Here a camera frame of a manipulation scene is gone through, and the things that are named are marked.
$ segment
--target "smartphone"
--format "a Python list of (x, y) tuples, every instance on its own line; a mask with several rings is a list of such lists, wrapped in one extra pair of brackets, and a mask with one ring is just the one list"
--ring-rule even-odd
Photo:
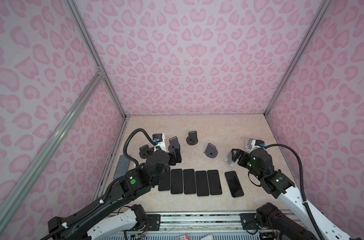
[(210, 192), (208, 191), (207, 172), (196, 171), (195, 179), (196, 179), (196, 194), (199, 197), (210, 195)]
[(183, 193), (183, 174), (182, 169), (171, 170), (171, 194)]
[(183, 190), (184, 194), (196, 194), (194, 169), (183, 170)]
[(170, 191), (170, 171), (162, 174), (158, 185), (158, 191)]
[(210, 189), (210, 194), (211, 195), (221, 195), (222, 186), (221, 186), (221, 181), (219, 180), (218, 170), (208, 170), (207, 178), (208, 178), (208, 186)]
[(242, 197), (244, 196), (241, 183), (239, 182), (238, 176), (235, 171), (224, 173), (227, 184), (229, 185), (232, 197)]

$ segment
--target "pink leopard print wall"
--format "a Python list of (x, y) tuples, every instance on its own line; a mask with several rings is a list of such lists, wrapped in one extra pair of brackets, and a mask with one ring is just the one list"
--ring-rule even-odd
[(61, 0), (0, 0), (0, 204), (95, 73)]
[(89, 204), (120, 124), (101, 83), (0, 239), (40, 239), (51, 218)]
[(268, 122), (310, 201), (364, 239), (364, 0), (336, 1)]
[(263, 113), (320, 0), (76, 0), (127, 114)]

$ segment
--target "beige marble tabletop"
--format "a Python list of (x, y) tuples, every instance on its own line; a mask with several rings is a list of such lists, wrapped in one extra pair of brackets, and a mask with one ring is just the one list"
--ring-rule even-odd
[[(169, 139), (177, 136), (180, 146), (182, 163), (170, 166), (171, 169), (194, 169), (219, 171), (222, 185), (222, 195), (198, 197), (196, 194), (170, 194), (170, 191), (158, 191), (158, 186), (151, 189), (147, 194), (140, 196), (132, 204), (141, 204), (147, 212), (169, 212), (169, 211), (222, 211), (222, 210), (256, 210), (266, 202), (271, 202), (279, 209), (287, 209), (285, 205), (261, 187), (254, 186), (248, 179), (248, 170), (237, 164), (230, 168), (223, 162), (232, 148), (244, 149), (248, 137), (255, 137), (266, 142), (276, 143), (274, 136), (262, 114), (245, 115), (199, 115), (199, 116), (134, 116), (130, 117), (127, 124), (122, 144), (119, 147), (117, 158), (110, 171), (109, 181), (112, 181), (117, 161), (122, 155), (123, 142), (129, 134), (137, 129), (143, 128), (151, 136), (154, 133), (164, 133), (166, 136), (166, 147)], [(190, 146), (186, 142), (188, 132), (197, 131), (198, 143)], [(204, 151), (208, 143), (212, 143), (218, 150), (218, 156), (208, 158)], [(127, 153), (138, 160), (139, 163), (145, 159), (139, 157), (139, 148), (150, 145), (145, 136), (137, 133), (127, 148)], [(281, 169), (291, 180), (294, 178), (287, 166), (285, 159), (278, 147), (268, 149), (272, 156), (275, 170)], [(227, 185), (225, 172), (236, 171), (244, 192), (243, 197), (233, 198)], [(251, 175), (251, 180), (258, 183)]]

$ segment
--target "white arm casing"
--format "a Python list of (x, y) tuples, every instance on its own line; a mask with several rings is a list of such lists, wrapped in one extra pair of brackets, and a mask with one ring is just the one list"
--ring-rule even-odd
[[(302, 195), (297, 187), (289, 187), (286, 189), (285, 194), (280, 194), (278, 200), (286, 205), (301, 221), (306, 225), (309, 230), (319, 239), (314, 226), (309, 219), (306, 208), (303, 205)], [(320, 232), (322, 232), (324, 239), (327, 240), (349, 240), (350, 236), (343, 232), (340, 228), (335, 226), (326, 216), (324, 216), (312, 203), (307, 199), (311, 213), (317, 223)]]
[(137, 224), (135, 219), (134, 211), (129, 209), (122, 214), (101, 220), (88, 230), (87, 234), (91, 237), (91, 240), (102, 239), (114, 233), (132, 229)]

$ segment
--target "wires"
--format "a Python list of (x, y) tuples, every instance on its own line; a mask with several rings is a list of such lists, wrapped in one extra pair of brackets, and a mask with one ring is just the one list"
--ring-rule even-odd
[(135, 159), (135, 158), (133, 158), (133, 157), (131, 157), (131, 156), (129, 156), (128, 154), (127, 154), (127, 147), (128, 147), (128, 145), (129, 145), (129, 142), (130, 142), (130, 140), (134, 137), (134, 135), (135, 134), (137, 134), (138, 132), (143, 132), (143, 134), (145, 135), (145, 137), (147, 138), (147, 140), (152, 144), (152, 145), (154, 145), (154, 146), (156, 146), (156, 148), (158, 149), (158, 150), (161, 150), (161, 148), (160, 148), (160, 146), (157, 146), (158, 144), (156, 143), (156, 142), (154, 142), (151, 138), (150, 138), (150, 136), (147, 134), (147, 132), (143, 129), (143, 128), (137, 128), (137, 129), (135, 129), (130, 135), (129, 135), (129, 137), (127, 138), (127, 140), (126, 140), (126, 142), (125, 142), (125, 144), (123, 145), (123, 155), (127, 158), (127, 159), (129, 159), (129, 160), (131, 160), (131, 161), (133, 161), (134, 163), (135, 163), (135, 165), (136, 166), (138, 166), (139, 165), (139, 163), (138, 163), (138, 161)]
[(300, 160), (299, 155), (296, 153), (296, 151), (294, 151), (294, 149), (292, 149), (289, 146), (286, 146), (284, 144), (270, 144), (270, 145), (266, 146), (265, 149), (267, 149), (269, 147), (285, 147), (288, 150), (290, 150), (295, 155), (295, 157), (297, 158), (298, 164), (299, 164), (300, 194), (302, 195), (302, 199), (303, 199), (303, 202), (304, 202), (303, 205), (306, 208), (308, 217), (309, 217), (312, 225), (314, 226), (314, 229), (315, 229), (316, 233), (318, 234), (320, 240), (324, 240), (323, 234), (320, 232), (318, 224), (316, 223), (316, 221), (314, 219), (314, 216), (311, 213), (311, 209), (309, 208), (309, 205), (306, 202), (307, 198), (306, 198), (306, 194), (304, 193), (303, 166), (302, 166), (302, 161)]
[(270, 224), (270, 225), (271, 225), (271, 228), (272, 228), (272, 234), (274, 235), (274, 238), (277, 239), (278, 238), (278, 229), (274, 229), (272, 224)]
[(254, 182), (252, 182), (252, 180), (250, 179), (250, 171), (249, 171), (249, 173), (248, 173), (248, 176), (249, 176), (249, 180), (250, 180), (250, 182), (253, 184), (253, 185), (256, 185)]
[(123, 207), (128, 207), (128, 208), (130, 208), (130, 209), (131, 209), (131, 207), (130, 207), (130, 206), (127, 206), (127, 205), (126, 205), (126, 206), (122, 206), (122, 207), (120, 207), (120, 208), (119, 208), (117, 215), (119, 214), (119, 212), (121, 211), (121, 209), (122, 209)]
[[(142, 234), (147, 234), (147, 232), (148, 232), (148, 229), (149, 229), (149, 225), (150, 225), (150, 223), (147, 221), (146, 223), (145, 223), (145, 225), (144, 225), (144, 227), (146, 226), (146, 228), (145, 228), (145, 230), (143, 231), (143, 232), (141, 232), (141, 233), (139, 233), (139, 234), (136, 234), (135, 236), (136, 237), (140, 237)], [(128, 230), (123, 230), (123, 236), (125, 237), (125, 240), (128, 240), (127, 239), (127, 231)]]
[(249, 223), (253, 223), (253, 222), (246, 222), (246, 226), (245, 226), (245, 228), (246, 228), (246, 232), (248, 232), (249, 234), (251, 234), (251, 235), (255, 235), (257, 232), (258, 232), (258, 229), (259, 229), (259, 225), (258, 225), (258, 223), (256, 222), (256, 220), (255, 220), (255, 224), (256, 224), (256, 231), (255, 232), (253, 232), (253, 233), (250, 233), (248, 230), (247, 230), (247, 224), (249, 224)]

